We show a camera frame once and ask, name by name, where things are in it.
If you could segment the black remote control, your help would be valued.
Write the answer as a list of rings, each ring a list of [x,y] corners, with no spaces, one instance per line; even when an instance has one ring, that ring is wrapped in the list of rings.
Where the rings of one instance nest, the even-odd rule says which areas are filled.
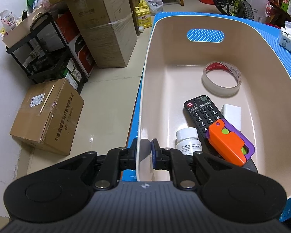
[[[193,120],[198,130],[198,134],[204,139],[207,148],[211,151],[211,153],[223,159],[223,157],[210,145],[206,138],[208,127],[215,120],[224,118],[217,106],[215,106],[207,95],[201,95],[186,101],[184,103],[184,108]],[[255,173],[258,171],[252,159],[249,159],[242,167]]]

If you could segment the white pill bottle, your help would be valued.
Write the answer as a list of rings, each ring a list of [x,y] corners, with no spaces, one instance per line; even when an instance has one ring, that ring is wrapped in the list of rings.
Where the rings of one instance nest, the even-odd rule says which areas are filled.
[[[176,132],[176,149],[184,155],[192,156],[194,152],[202,152],[202,145],[199,140],[197,129],[188,127]]]

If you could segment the clear tape roll red core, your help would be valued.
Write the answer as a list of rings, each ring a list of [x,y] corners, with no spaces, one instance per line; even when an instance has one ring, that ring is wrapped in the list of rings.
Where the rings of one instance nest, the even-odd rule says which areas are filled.
[[[236,85],[232,87],[227,87],[227,86],[221,86],[219,83],[212,81],[210,77],[208,77],[208,73],[214,70],[220,70],[220,71],[230,74],[235,80]],[[222,61],[214,61],[205,65],[203,69],[201,81],[204,87],[212,94],[220,96],[220,97],[231,97],[235,95],[240,89],[240,86],[242,84],[242,74],[236,66],[230,63],[226,63]]]

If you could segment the brown cardboard box on floor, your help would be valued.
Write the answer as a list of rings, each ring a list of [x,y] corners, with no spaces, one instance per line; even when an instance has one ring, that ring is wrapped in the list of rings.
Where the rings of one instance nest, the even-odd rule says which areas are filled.
[[[65,78],[32,85],[10,135],[36,149],[68,156],[84,100]]]

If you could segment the yellow detergent jug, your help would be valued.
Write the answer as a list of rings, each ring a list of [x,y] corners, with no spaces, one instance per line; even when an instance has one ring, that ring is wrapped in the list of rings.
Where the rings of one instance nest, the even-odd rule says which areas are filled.
[[[150,8],[146,0],[140,0],[138,6],[134,8],[134,11],[139,27],[149,28],[152,26]]]

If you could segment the orange purple toy knife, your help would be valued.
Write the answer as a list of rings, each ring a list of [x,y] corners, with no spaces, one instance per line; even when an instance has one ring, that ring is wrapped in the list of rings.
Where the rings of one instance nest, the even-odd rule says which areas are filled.
[[[240,167],[255,153],[252,142],[224,118],[208,127],[206,138],[224,160]]]

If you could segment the large stacked cardboard box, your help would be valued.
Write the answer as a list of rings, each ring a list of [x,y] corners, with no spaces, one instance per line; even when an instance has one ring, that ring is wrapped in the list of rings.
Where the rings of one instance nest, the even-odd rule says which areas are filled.
[[[129,0],[66,0],[99,68],[126,67],[137,42]]]

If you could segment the black metal shelf rack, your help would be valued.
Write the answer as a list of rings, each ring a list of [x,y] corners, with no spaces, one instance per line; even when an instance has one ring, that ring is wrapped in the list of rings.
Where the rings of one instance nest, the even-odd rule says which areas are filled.
[[[88,81],[48,12],[39,15],[29,33],[6,50],[35,84],[65,78],[81,93]]]

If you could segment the white charger cube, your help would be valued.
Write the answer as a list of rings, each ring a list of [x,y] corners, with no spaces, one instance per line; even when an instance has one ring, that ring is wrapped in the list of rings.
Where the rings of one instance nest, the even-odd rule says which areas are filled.
[[[224,104],[221,108],[224,118],[239,131],[241,130],[241,107]]]

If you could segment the white plastic bag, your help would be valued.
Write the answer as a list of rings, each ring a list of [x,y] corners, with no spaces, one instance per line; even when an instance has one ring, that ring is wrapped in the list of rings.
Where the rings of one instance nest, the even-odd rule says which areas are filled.
[[[163,0],[146,0],[151,16],[163,11]]]

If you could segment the beige plastic storage bin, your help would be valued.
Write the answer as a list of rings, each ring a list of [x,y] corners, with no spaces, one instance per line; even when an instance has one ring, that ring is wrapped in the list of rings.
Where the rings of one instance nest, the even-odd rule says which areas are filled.
[[[220,97],[203,86],[204,67],[217,61],[242,75],[234,96]],[[137,179],[169,179],[152,168],[150,142],[156,138],[161,147],[174,148],[177,131],[193,126],[184,104],[200,95],[218,108],[241,107],[241,132],[255,146],[258,172],[291,196],[291,53],[265,30],[216,16],[168,16],[153,28],[142,80]]]

